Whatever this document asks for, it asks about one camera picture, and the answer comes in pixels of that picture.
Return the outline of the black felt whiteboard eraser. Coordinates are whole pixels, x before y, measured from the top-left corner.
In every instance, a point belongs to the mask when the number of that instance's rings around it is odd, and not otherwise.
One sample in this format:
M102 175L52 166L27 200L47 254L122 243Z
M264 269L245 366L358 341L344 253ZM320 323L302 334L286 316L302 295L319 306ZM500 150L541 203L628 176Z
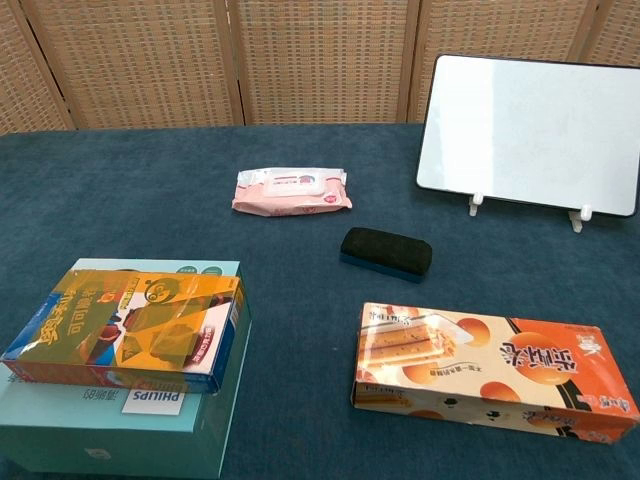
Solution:
M339 258L345 263L420 283L431 266L432 255L432 247L422 239L353 227L342 241Z

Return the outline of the white board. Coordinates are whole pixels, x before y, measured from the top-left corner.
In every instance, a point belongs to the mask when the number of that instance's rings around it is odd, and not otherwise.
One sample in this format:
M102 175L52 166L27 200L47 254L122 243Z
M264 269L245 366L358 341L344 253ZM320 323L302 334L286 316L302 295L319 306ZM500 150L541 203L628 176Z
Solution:
M442 54L416 182L617 217L640 200L640 67Z

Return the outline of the teal felt table cloth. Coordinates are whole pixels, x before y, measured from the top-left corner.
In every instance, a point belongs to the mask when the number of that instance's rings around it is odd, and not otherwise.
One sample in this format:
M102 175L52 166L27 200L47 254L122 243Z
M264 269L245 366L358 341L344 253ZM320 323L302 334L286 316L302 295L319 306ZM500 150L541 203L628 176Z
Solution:
M0 351L80 257L241 264L253 314L223 477L640 480L640 428L613 445L357 410L367 301L596 325L640 404L640 214L594 216L415 182L422 128L84 130L0 136ZM232 208L240 171L337 168L352 208ZM353 227L426 241L414 283L340 260Z

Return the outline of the pink wet wipes pack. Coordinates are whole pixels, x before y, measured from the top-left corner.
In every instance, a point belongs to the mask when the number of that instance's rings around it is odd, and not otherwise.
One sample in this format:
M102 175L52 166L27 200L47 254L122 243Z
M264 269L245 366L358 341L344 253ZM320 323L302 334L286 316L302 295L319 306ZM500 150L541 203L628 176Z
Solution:
M273 167L240 171L232 208L264 217L351 209L347 173L337 168Z

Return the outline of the white plastic easel stand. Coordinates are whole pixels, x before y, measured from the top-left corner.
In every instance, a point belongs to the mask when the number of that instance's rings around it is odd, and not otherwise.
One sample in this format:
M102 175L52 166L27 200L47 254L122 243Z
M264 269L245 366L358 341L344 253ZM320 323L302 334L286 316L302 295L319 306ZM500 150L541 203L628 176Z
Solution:
M476 192L469 197L469 210L468 214L471 217L475 217L478 212L479 206L484 201L484 195L481 192ZM576 234L580 234L583 230L585 223L589 222L592 218L593 210L590 205L583 205L580 210L569 210L568 218L572 226L572 230Z

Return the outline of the woven rattan folding screen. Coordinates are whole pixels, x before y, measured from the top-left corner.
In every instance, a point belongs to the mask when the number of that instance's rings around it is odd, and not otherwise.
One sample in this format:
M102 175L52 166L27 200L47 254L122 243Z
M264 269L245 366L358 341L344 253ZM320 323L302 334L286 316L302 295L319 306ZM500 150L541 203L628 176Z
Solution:
M0 0L0 135L420 122L444 53L640 66L640 0Z

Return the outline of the blue taped cookie box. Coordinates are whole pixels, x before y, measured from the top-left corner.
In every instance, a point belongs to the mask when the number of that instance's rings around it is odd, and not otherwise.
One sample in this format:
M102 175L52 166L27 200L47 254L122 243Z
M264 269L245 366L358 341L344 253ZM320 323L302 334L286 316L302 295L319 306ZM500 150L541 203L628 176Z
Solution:
M28 382L215 394L244 303L237 275L70 270L0 362Z

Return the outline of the orange biscuit box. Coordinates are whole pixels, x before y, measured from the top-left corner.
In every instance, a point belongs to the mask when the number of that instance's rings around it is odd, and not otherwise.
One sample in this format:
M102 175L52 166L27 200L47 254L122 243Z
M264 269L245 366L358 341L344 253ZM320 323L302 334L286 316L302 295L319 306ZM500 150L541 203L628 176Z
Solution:
M640 425L596 326L371 302L361 310L351 401L603 444Z

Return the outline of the teal Philips box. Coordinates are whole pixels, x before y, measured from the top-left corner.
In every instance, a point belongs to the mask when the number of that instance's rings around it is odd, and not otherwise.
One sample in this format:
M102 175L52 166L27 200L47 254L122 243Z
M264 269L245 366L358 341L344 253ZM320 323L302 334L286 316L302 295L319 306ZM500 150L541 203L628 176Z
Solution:
M236 261L81 258L75 269L242 279ZM216 479L250 331L245 295L215 394L28 382L0 362L0 453L35 472Z

